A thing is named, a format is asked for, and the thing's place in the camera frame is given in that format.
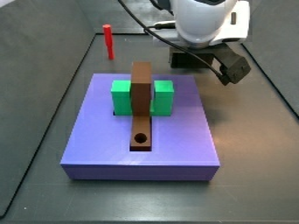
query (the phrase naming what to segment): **green cube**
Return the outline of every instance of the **green cube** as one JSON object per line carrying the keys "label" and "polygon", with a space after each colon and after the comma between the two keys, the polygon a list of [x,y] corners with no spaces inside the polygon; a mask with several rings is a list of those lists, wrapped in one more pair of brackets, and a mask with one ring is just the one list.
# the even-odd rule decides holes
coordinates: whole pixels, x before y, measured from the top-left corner
{"label": "green cube", "polygon": [[156,80],[153,82],[155,99],[173,97],[173,82],[171,80]]}
{"label": "green cube", "polygon": [[131,81],[129,80],[115,80],[112,83],[111,94],[116,116],[131,116]]}

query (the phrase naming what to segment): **black cable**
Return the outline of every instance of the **black cable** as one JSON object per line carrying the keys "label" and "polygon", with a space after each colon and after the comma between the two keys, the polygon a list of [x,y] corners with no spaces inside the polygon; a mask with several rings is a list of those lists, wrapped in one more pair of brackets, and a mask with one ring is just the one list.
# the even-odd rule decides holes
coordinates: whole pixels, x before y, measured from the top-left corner
{"label": "black cable", "polygon": [[164,8],[157,4],[157,2],[155,0],[149,0],[149,2],[159,11],[164,10]]}
{"label": "black cable", "polygon": [[185,50],[183,47],[177,46],[175,43],[172,43],[171,41],[168,41],[167,39],[164,39],[163,37],[160,37],[153,31],[151,31],[151,29],[147,28],[147,26],[144,25],[144,23],[137,19],[137,17],[135,16],[135,14],[132,13],[132,11],[127,8],[127,5],[124,4],[123,0],[117,0],[117,2],[121,4],[125,12],[128,13],[128,15],[132,17],[132,19],[139,23],[139,25],[144,28],[144,30],[152,35],[155,36],[157,39],[160,39],[168,46],[172,46],[173,48],[176,48],[177,50],[183,51],[184,53],[189,54],[195,59],[197,59],[208,68],[210,70],[216,74],[222,84],[224,86],[228,85],[230,81],[227,79],[227,77],[224,77],[218,70],[192,52],[189,52],[188,50]]}
{"label": "black cable", "polygon": [[159,11],[161,11],[161,10],[164,9],[164,8],[156,3],[155,0],[149,0],[149,2],[152,3],[153,7],[155,7]]}

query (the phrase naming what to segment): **red peg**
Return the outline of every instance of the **red peg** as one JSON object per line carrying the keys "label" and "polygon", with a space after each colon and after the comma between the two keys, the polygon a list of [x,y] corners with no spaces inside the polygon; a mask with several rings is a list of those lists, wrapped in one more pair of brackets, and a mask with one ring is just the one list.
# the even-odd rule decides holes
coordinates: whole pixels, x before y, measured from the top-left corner
{"label": "red peg", "polygon": [[111,25],[104,24],[103,30],[104,30],[104,35],[105,35],[108,58],[112,60],[115,58],[115,53],[113,53],[113,39],[112,39]]}

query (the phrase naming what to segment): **green block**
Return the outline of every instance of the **green block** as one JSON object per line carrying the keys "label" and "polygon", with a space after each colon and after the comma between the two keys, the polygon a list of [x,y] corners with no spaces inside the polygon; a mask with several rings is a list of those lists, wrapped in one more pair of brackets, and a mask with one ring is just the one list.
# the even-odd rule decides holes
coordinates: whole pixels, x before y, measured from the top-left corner
{"label": "green block", "polygon": [[172,114],[172,101],[153,101],[153,115],[155,116],[169,116]]}
{"label": "green block", "polygon": [[113,110],[116,116],[131,116],[131,99],[127,97],[112,97],[113,99]]}
{"label": "green block", "polygon": [[129,97],[131,80],[115,80],[112,83],[111,94],[115,97]]}
{"label": "green block", "polygon": [[156,80],[153,82],[155,99],[173,97],[173,82],[171,80]]}
{"label": "green block", "polygon": [[131,81],[115,80],[112,83],[111,94],[113,101],[113,110],[116,116],[131,116],[131,97],[129,97]]}
{"label": "green block", "polygon": [[151,116],[155,115],[155,101],[151,100]]}

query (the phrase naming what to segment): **gray table surface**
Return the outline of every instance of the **gray table surface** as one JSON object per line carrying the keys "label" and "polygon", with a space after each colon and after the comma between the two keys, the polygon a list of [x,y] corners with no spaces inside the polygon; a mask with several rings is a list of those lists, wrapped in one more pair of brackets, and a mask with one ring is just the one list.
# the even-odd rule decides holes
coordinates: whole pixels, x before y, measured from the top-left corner
{"label": "gray table surface", "polygon": [[[116,36],[109,61],[97,36],[60,105],[4,221],[299,221],[299,125],[240,45],[252,72],[223,87],[207,69],[171,69],[147,36]],[[72,181],[60,160],[93,73],[193,74],[222,167],[204,182]]]}

